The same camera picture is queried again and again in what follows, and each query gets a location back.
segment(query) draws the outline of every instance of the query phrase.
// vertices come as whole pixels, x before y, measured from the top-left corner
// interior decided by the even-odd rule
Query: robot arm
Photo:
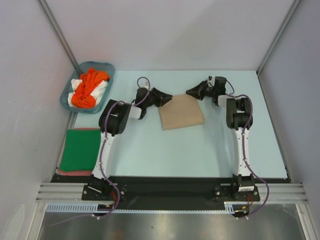
[[[186,91],[186,94],[203,100],[204,97],[211,97],[212,102],[219,107],[226,108],[226,125],[232,131],[234,147],[235,147],[235,162],[232,176],[233,192],[252,192],[255,188],[255,180],[252,173],[248,170],[243,149],[245,149],[247,164],[249,160],[249,129],[253,124],[253,119],[246,126],[249,120],[251,105],[246,97],[236,98],[232,95],[226,94],[225,77],[217,76],[214,78],[210,76],[208,80],[202,81],[196,87]]]
[[[99,127],[101,130],[99,153],[90,181],[83,188],[87,194],[85,196],[82,195],[82,200],[91,200],[89,196],[94,196],[95,199],[104,199],[109,195],[111,186],[107,181],[105,181],[100,166],[102,167],[102,171],[105,176],[109,178],[111,175],[111,160],[113,153],[115,151],[119,135],[122,134],[126,128],[128,119],[142,119],[146,115],[148,107],[152,105],[161,107],[169,102],[172,97],[172,95],[161,92],[156,88],[152,88],[148,91],[148,85],[145,84],[143,87],[138,88],[136,98],[132,101],[140,103],[139,105],[120,102],[113,107],[117,101],[113,99],[109,100],[99,118]],[[106,117],[111,108],[112,110],[106,125],[107,129],[105,129]]]

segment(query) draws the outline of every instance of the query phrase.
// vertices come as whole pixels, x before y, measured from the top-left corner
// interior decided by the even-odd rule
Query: white cloth
[[[79,86],[79,84],[82,83],[82,80],[81,79],[72,79],[71,80],[71,86],[72,86],[72,89],[73,89],[73,92],[70,92],[69,95],[68,95],[68,104],[70,107],[75,107],[73,104],[72,104],[72,97],[73,95],[75,94],[75,90],[77,89],[77,87]],[[95,99],[95,105],[97,106],[101,99],[102,99],[102,96],[104,95],[105,93],[105,90],[106,90],[106,87],[108,86],[108,82],[107,81],[102,81],[98,86],[96,86],[95,89],[93,89],[93,91],[90,93],[90,95],[92,97],[94,97]]]

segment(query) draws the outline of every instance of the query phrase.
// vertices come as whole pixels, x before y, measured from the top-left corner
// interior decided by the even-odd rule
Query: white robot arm
[[[232,176],[233,192],[252,192],[255,188],[255,179],[247,168],[247,164],[250,165],[249,129],[253,124],[253,118],[250,119],[251,104],[245,96],[236,97],[227,94],[226,82],[225,77],[212,78],[210,76],[194,88],[187,90],[186,94],[199,100],[211,97],[216,106],[226,108],[226,125],[232,131],[236,149]]]

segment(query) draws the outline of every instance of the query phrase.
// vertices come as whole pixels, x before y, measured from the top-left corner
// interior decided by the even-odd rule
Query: orange cloth
[[[91,92],[102,82],[110,79],[105,71],[97,71],[89,68],[86,74],[81,74],[82,83],[75,90],[71,102],[77,108],[90,109],[96,105],[96,100],[91,96]]]

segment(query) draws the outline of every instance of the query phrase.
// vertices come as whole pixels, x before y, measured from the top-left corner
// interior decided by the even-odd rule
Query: gray wall
[[[2,239],[19,205],[26,231],[40,183],[52,173],[69,117],[59,96],[73,67],[36,0],[1,0],[0,30]]]
[[[117,70],[256,70],[292,2],[48,0],[78,62]]]
[[[320,1],[303,1],[261,75],[289,171],[320,226]]]

